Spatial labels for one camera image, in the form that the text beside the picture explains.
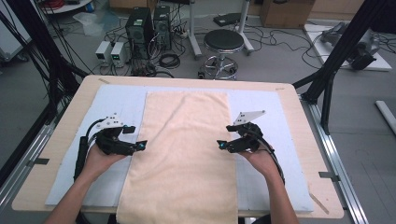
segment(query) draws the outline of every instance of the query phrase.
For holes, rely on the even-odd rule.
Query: power supply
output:
[[[95,54],[102,66],[111,65],[111,43],[109,41],[102,41],[99,48],[96,50]]]
[[[126,48],[123,42],[116,42],[111,51],[111,58],[116,67],[123,67],[127,60]]]
[[[154,11],[154,29],[157,36],[157,45],[161,49],[172,49],[171,22],[169,6],[156,6]]]
[[[134,7],[125,25],[133,59],[149,59],[149,43],[154,37],[148,7]]]

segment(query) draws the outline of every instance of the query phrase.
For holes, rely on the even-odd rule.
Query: white device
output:
[[[111,60],[111,43],[109,41],[102,41],[99,48],[96,50],[95,54],[99,62],[102,63],[101,66],[109,67],[112,63]]]
[[[126,48],[123,42],[116,42],[113,50],[111,51],[111,58],[116,67],[123,67],[126,62]]]
[[[96,124],[96,128],[98,129],[107,129],[107,128],[120,128],[123,127],[123,122],[121,121],[120,117],[117,116],[117,113],[106,117],[102,122]]]
[[[233,122],[233,125],[240,125],[240,124],[249,123],[252,120],[260,117],[263,114],[265,114],[265,110],[251,111],[251,112],[241,112],[239,114],[238,118],[236,118],[236,120]]]

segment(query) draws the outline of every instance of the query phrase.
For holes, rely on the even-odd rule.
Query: metal rail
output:
[[[44,125],[38,135],[36,136],[33,143],[29,146],[23,157],[18,162],[7,181],[0,189],[0,215],[6,208],[10,200],[14,198],[16,193],[19,191],[22,183],[29,175],[35,160],[40,155],[44,146],[50,139],[54,129],[55,123],[52,122],[49,125]]]
[[[359,202],[358,196],[350,183],[349,177],[347,176],[347,171],[338,155],[337,149],[335,148],[334,142],[330,135],[327,135],[320,124],[320,110],[318,105],[308,104],[309,110],[312,114],[313,120],[317,127],[318,134],[320,136],[322,145],[325,149],[327,159],[332,166],[332,170],[335,175],[339,177],[337,182],[340,190],[343,193],[344,199],[346,201],[349,213],[356,224],[368,224],[366,215],[364,214],[361,203]]]

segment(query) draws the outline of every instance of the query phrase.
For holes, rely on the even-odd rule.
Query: cloth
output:
[[[136,152],[117,211],[121,224],[237,223],[234,156],[224,92],[148,92]]]

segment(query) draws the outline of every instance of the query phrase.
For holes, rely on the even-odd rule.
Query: wooden table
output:
[[[329,178],[320,178],[318,174],[318,172],[327,172],[328,170],[320,155],[317,142],[297,93],[290,84],[106,76],[89,76],[84,79],[52,137],[39,156],[39,158],[48,158],[49,163],[47,165],[36,164],[33,167],[13,201],[13,209],[20,211],[50,211],[53,209],[53,206],[45,205],[45,201],[55,181],[59,165],[65,152],[70,147],[80,123],[91,106],[96,92],[101,85],[106,84],[209,89],[221,87],[222,89],[231,90],[277,92],[314,204],[314,212],[298,214],[298,217],[341,218],[344,215],[344,210],[332,181]],[[83,210],[87,212],[116,213],[115,207],[86,207]],[[251,215],[243,212],[239,213],[240,217]]]

